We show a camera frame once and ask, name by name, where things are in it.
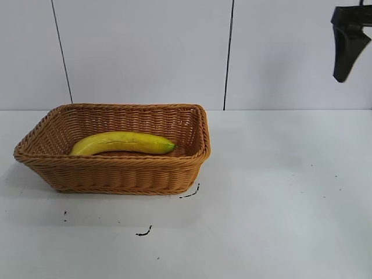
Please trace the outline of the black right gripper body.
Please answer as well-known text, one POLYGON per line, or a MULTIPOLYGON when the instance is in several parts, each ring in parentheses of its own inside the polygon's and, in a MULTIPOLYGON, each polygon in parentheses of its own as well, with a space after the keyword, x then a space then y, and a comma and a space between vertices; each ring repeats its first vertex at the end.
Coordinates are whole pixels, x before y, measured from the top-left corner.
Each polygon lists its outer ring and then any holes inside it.
POLYGON ((371 27, 371 5, 359 1, 359 4, 354 6, 336 6, 331 23, 336 27, 371 27))

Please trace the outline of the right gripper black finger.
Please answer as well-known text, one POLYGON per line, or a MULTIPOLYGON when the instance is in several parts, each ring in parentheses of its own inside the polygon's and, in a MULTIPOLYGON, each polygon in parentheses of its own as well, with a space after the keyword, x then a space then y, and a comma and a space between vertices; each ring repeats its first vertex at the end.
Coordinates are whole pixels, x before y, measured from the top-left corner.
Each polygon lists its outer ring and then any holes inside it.
POLYGON ((344 83, 348 78, 355 62, 371 38, 363 31, 363 26, 353 24, 333 25, 335 40, 335 63, 333 77, 344 83))

